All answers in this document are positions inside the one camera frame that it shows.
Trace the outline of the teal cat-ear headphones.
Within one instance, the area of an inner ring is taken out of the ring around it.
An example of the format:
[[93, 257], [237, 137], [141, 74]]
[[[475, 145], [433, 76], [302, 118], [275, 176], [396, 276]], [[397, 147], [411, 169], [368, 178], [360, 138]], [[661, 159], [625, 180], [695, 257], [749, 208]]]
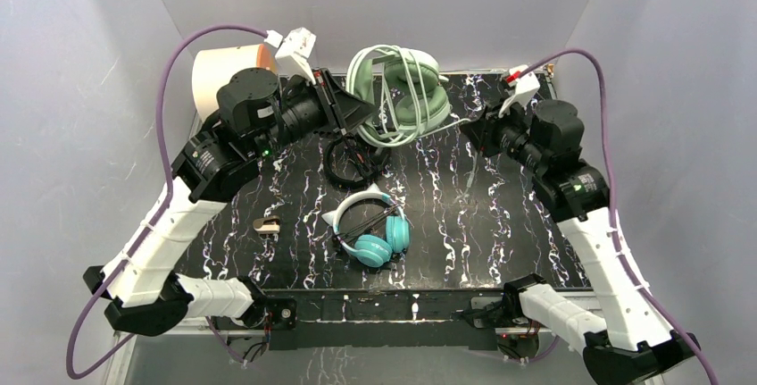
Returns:
[[[367, 200], [381, 203], [383, 211], [343, 230], [340, 222], [347, 210]], [[376, 183], [346, 197], [335, 210], [323, 214], [322, 220], [331, 227], [342, 250], [370, 268], [381, 268], [411, 245], [410, 222], [403, 208]]]

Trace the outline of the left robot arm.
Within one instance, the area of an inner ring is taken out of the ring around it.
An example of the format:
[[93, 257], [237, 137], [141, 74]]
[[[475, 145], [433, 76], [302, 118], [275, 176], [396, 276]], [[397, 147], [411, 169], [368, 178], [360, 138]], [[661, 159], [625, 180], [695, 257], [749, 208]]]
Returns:
[[217, 92], [212, 125], [200, 130], [169, 167], [164, 191], [119, 255], [86, 269], [95, 297], [116, 330], [154, 337], [186, 319], [227, 317], [246, 328], [274, 319], [281, 297], [247, 277], [191, 278], [176, 263], [251, 180], [262, 161], [313, 132], [346, 134], [376, 110], [343, 89], [326, 69], [281, 81], [264, 68], [232, 75]]

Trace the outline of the green headphones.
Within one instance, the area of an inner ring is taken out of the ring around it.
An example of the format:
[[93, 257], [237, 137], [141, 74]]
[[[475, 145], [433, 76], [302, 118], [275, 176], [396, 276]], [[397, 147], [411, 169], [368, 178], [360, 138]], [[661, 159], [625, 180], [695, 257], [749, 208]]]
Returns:
[[363, 48], [349, 63], [348, 93], [376, 106], [376, 115], [358, 129], [376, 147], [394, 148], [451, 127], [452, 111], [437, 60], [406, 47]]

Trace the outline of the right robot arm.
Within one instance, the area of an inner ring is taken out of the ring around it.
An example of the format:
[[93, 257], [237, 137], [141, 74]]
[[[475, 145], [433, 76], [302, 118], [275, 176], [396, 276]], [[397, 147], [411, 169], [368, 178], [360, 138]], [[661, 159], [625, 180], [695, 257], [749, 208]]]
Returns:
[[610, 208], [609, 185], [581, 158], [584, 125], [574, 105], [545, 100], [532, 113], [521, 105], [506, 113], [487, 107], [461, 131], [483, 156], [507, 155], [531, 172], [537, 199], [572, 246], [602, 310], [591, 313], [533, 273], [503, 287], [509, 323], [548, 327], [598, 384], [636, 384], [695, 354], [694, 335], [676, 331], [645, 299], [648, 285]]

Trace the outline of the black headphones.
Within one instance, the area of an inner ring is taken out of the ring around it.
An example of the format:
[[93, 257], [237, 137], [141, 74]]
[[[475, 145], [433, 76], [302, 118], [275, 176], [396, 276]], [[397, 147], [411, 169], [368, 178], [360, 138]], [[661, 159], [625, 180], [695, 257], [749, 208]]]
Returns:
[[387, 147], [371, 146], [359, 137], [345, 136], [330, 142], [323, 153], [323, 174], [332, 187], [364, 189], [383, 174], [391, 158]]

